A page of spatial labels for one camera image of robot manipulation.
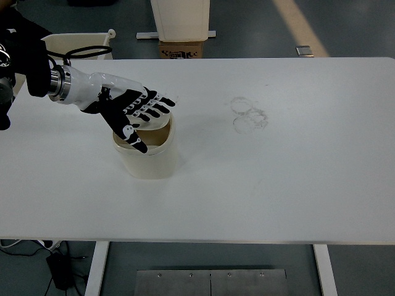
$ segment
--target white table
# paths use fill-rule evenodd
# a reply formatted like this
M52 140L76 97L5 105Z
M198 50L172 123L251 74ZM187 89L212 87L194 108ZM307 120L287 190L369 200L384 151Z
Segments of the white table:
M175 99L177 170L131 177L100 115L24 87L0 133L1 238L395 244L393 59L73 66ZM267 125L232 111L240 97Z

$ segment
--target white trash bin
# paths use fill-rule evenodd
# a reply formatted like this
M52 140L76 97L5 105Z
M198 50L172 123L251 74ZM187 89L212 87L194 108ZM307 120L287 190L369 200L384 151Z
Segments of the white trash bin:
M210 0L151 0L159 40L205 41L209 37Z
M67 33L67 34L52 34L44 37L47 50L56 52L58 54L65 54L73 49L87 47L92 45L109 46L110 39L115 37L115 31L110 29L107 33ZM91 51L84 51L81 54L88 54L90 52L97 52L97 49ZM112 60L112 54L98 55L97 57L86 58L89 60Z

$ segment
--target robotic hand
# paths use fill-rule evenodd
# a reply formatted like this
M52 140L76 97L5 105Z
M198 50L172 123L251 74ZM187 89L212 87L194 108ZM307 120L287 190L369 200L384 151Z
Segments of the robotic hand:
M14 101L12 87L15 73L26 75L32 96L49 95L60 104L75 104L85 113L100 113L114 133L142 153L148 148L138 137L127 116L149 121L169 113L175 103L141 83L122 77L94 73L85 74L70 65L49 68L44 41L20 40L15 33L0 36L0 129L10 122L7 112Z
M114 133L135 149L147 152L127 115L149 121L169 113L175 103L139 82L105 73L91 75L71 66L51 70L49 97L60 104L75 104L85 113L100 113Z

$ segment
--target white container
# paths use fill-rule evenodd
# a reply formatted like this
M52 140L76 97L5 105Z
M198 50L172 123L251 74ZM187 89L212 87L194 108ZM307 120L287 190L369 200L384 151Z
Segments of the white container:
M151 0L159 40L205 41L209 37L210 0Z
M42 40L45 41L47 50L57 52L58 54L65 54L73 49L92 45L109 46L110 39L115 37L115 31L110 29L107 33L68 33L68 34L51 34L45 36ZM97 52L97 49L91 51L84 51L81 54L88 54L90 52ZM112 60L112 54L98 55L97 57L89 57L87 60Z
M173 115L168 123L155 130L138 130L148 151L144 154L112 134L113 144L119 152L128 172L139 179L163 179L170 177L177 163L177 142Z

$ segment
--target smudge mark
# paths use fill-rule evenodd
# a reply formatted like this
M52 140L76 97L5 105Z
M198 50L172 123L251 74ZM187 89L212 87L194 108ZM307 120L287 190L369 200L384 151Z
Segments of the smudge mark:
M233 113L239 115L233 120L233 126L239 134L251 134L254 130L267 126L267 116L263 110L255 108L251 100L236 97L231 101Z
M244 115L252 109L252 101L245 97L236 97L230 102L230 108L237 115Z

